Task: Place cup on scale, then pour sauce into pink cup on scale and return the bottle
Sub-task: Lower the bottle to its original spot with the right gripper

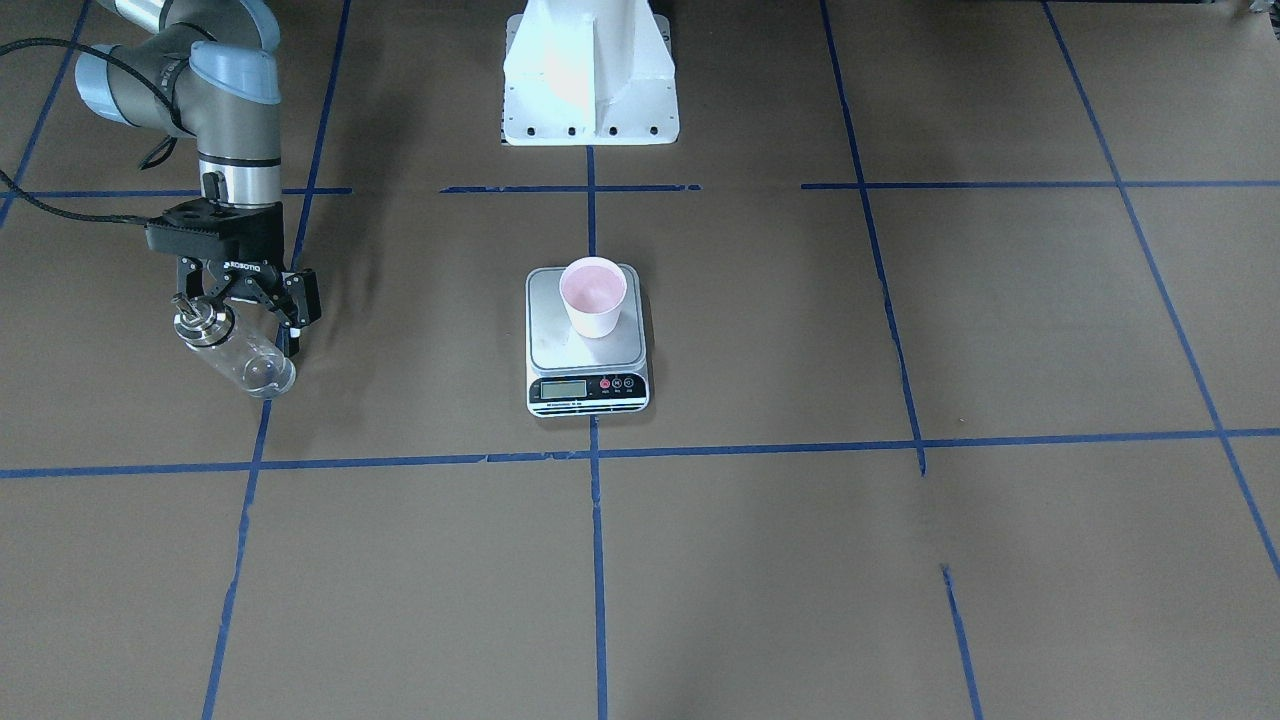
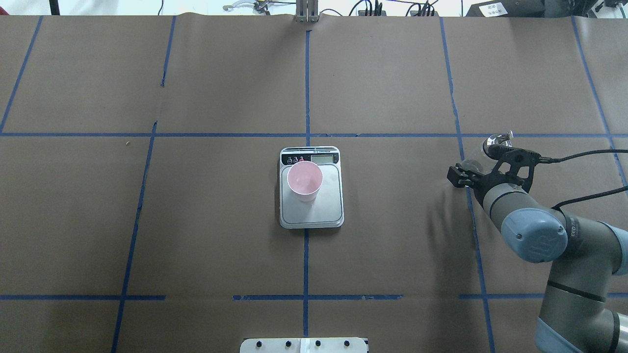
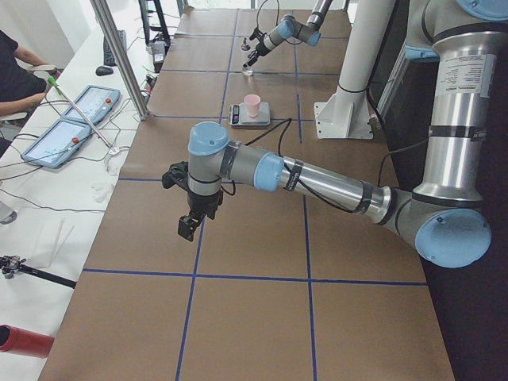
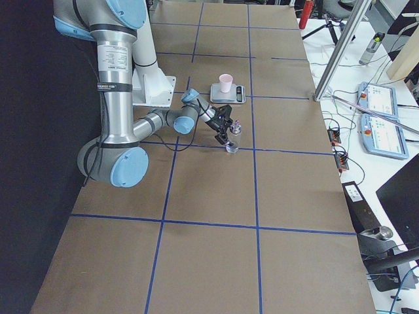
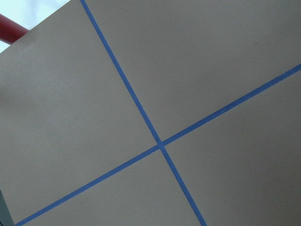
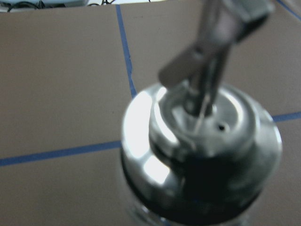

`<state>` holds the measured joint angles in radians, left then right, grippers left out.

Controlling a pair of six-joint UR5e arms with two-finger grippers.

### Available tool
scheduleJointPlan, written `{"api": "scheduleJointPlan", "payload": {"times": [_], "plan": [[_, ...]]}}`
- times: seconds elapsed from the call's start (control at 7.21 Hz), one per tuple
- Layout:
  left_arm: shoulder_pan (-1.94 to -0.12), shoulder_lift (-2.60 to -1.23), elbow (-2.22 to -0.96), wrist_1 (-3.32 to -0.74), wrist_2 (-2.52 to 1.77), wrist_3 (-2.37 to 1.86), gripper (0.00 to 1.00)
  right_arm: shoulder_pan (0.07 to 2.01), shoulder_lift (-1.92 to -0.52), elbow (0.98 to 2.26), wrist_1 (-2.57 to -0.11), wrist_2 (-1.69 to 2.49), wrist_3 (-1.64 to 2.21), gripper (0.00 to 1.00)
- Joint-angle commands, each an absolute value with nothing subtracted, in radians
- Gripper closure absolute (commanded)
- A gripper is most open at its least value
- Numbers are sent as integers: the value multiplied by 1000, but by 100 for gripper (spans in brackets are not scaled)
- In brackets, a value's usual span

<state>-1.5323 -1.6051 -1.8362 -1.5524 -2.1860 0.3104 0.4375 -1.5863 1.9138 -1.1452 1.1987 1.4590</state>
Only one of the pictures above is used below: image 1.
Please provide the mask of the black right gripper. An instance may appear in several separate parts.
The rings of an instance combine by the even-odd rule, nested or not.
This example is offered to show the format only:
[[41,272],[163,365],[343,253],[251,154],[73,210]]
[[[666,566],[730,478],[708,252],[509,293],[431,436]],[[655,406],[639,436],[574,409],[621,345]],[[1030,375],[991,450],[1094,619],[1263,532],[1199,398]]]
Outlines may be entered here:
[[266,306],[284,333],[287,357],[301,350],[302,331],[323,316],[317,275],[310,268],[284,272],[284,266],[266,263],[180,258],[177,263],[177,310],[196,311],[198,304],[215,307],[216,300],[210,300],[207,295]]

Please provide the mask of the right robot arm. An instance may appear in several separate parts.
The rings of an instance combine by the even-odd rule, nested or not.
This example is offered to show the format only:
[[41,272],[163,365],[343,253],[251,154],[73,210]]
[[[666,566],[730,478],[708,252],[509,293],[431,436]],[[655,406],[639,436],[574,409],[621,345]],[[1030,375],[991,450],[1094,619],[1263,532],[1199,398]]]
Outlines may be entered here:
[[183,295],[264,306],[288,336],[285,355],[294,355],[321,306],[315,274],[285,263],[276,18],[262,1],[109,1],[106,9],[148,38],[83,51],[82,102],[105,119],[189,138],[198,160],[198,197],[147,219],[148,246],[183,261]]

